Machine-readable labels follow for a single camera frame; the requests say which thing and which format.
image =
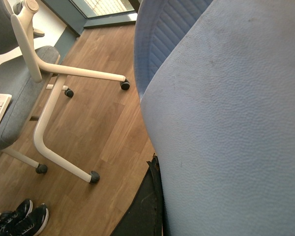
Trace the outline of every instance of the wall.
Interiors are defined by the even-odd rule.
[[[11,7],[13,7],[14,3],[17,2],[17,0],[8,1]],[[34,28],[44,31],[45,36],[34,40],[35,48],[45,45],[54,46],[65,30],[66,25],[45,4],[43,4],[40,0],[36,1],[39,4],[39,12],[34,15],[33,25]],[[21,55],[19,48],[0,55],[0,64],[19,55]]]

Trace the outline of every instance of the blue fabric upholstery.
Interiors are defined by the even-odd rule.
[[[295,236],[295,1],[213,1],[141,110],[170,235]]]
[[[38,56],[48,63],[56,63],[58,51],[51,46],[36,50]],[[20,136],[38,97],[51,78],[50,73],[42,73],[43,81],[35,83],[19,56],[0,65],[0,93],[12,95],[10,104],[0,123],[0,150],[12,145]]]
[[[134,70],[140,99],[154,74],[212,0],[145,0],[136,22]]]

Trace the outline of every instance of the floor plank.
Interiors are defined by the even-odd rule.
[[[0,211],[24,199],[46,203],[50,220],[41,234],[108,236],[130,206],[154,149],[146,132],[133,74],[134,26],[87,29],[63,64],[125,75],[131,83],[68,76],[75,95],[62,95],[47,126],[48,148],[89,172],[101,175],[90,185],[42,157],[32,144],[30,122],[16,150],[48,165],[45,175],[3,154],[0,158]],[[46,91],[35,114],[43,108]]]

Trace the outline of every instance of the black caster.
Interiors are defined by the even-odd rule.
[[[38,174],[44,174],[48,171],[48,167],[44,164],[39,164],[35,170]]]
[[[96,171],[91,171],[90,175],[92,176],[92,178],[90,179],[90,184],[95,184],[97,182],[99,182],[100,176]]]
[[[73,97],[74,95],[74,92],[71,90],[71,89],[67,89],[66,91],[64,91],[64,94],[67,96],[67,97]]]
[[[120,82],[120,87],[122,90],[128,90],[130,88],[130,83],[126,79],[124,82]]]

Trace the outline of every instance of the shoe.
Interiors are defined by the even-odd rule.
[[[33,202],[25,199],[14,212],[0,219],[0,233],[6,232],[11,227],[23,220],[33,209]]]
[[[45,204],[34,209],[27,217],[7,231],[9,236],[37,236],[46,227],[49,212]]]

